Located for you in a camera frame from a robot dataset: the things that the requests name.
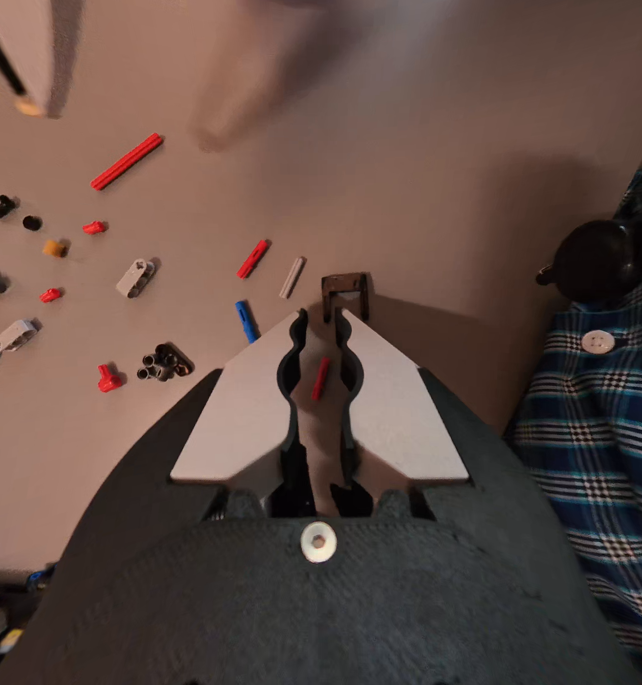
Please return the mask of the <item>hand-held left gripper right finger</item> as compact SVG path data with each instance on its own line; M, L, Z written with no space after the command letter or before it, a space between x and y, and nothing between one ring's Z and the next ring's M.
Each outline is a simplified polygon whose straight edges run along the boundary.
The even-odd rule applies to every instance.
M370 517L389 491L466 483L470 474L425 382L425 369L344 308L335 311L340 378L341 517Z

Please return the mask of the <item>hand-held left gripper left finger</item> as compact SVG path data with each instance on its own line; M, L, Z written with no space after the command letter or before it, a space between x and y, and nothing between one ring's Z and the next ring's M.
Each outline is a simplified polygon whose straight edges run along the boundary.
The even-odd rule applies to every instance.
M222 369L172 471L174 482L249 491L273 517L314 517L307 450L292 394L308 312L299 310Z

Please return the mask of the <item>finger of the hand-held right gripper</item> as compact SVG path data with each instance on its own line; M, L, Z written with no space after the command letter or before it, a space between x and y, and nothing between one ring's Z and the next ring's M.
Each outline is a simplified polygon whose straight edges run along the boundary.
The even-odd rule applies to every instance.
M0 1L0 73L44 118L65 111L81 37L81 1Z

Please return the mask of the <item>black lego frame piece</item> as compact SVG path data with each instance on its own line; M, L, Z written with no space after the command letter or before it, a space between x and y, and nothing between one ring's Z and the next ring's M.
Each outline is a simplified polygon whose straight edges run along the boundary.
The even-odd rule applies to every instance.
M342 273L327 275L321 280L322 314L324 323L328 324L333 315L333 296L344 293L358 293L360 301L360 317L369 320L369 288L366 273Z

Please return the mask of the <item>lego pieces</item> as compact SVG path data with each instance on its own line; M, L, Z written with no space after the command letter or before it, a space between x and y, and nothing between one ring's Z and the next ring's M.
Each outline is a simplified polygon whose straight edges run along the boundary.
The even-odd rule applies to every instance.
M158 149L163 143L163 139L157 133L153 133L142 143L133 148L124 157L116 161L111 167L106 169L99 176L91 181L91 187L95 191L102 191L104 188L112 184L132 166L140 162L153 150ZM9 198L5 194L0 195L0 220L6 217L9 213L17 208L15 200ZM248 255L243 265L237 271L237 277L246 279L257 266L265 252L268 250L270 243L266 240L261 240L257 243L254 250ZM284 283L280 295L283 298L290 296L291 291L296 284L302 267L305 265L306 259L299 257L294 262L292 269ZM132 266L121 278L119 284L116 286L117 291L127 299L137 297L145 288L150 277L155 273L156 265L150 260L138 259L132 263ZM0 277L0 294L7 289L6 282ZM243 329L248 337L249 343L255 343L258 339L256 327L249 315L248 306L244 301L239 301L236 304L236 310ZM36 328L30 321L17 321L14 325L8 328L6 332L0 334L0 356L8 351L14 351L26 343L36 333ZM325 381L330 368L330 359L324 357L320 363L317 378L312 392L312 400L318 401L323 395L325 389ZM155 377L158 380L166 380L172 375L184 377L192 373L193 367L188 363L177 351L175 351L169 344L159 345L154 355L148 355L143 359L143 368L137 373L138 378L147 379ZM108 365L99 366L101 374L100 381L98 381L98 388L102 392L109 392L121 387L121 379L118 375L111 372Z

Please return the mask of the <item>person's plaid shirt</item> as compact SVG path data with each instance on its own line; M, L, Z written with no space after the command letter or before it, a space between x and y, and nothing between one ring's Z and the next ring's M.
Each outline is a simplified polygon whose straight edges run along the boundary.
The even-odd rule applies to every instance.
M642 168L610 220L635 228L642 265ZM554 316L506 438L642 672L642 281Z

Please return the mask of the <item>black chest harness mount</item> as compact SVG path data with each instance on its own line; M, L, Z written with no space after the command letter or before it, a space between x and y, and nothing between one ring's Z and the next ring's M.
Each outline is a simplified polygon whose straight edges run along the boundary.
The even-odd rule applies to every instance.
M552 262L535 276L580 304L615 300L642 281L635 228L618 220L592 220L575 228Z

